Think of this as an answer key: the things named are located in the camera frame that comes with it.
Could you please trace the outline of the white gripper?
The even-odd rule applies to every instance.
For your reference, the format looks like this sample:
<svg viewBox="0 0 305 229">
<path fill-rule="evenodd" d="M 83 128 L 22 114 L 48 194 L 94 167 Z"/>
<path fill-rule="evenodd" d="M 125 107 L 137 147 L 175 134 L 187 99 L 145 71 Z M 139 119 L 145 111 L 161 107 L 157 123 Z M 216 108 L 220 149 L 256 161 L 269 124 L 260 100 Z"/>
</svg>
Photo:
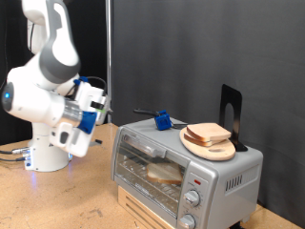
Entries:
<svg viewBox="0 0 305 229">
<path fill-rule="evenodd" d="M 103 141 L 96 139 L 91 142 L 96 124 L 101 123 L 102 110 L 105 105 L 104 90 L 92 86 L 89 82 L 79 81 L 74 99 L 80 109 L 80 121 L 72 128 L 71 137 L 67 143 L 67 151 L 74 155 L 84 156 L 89 146 L 102 145 Z"/>
</svg>

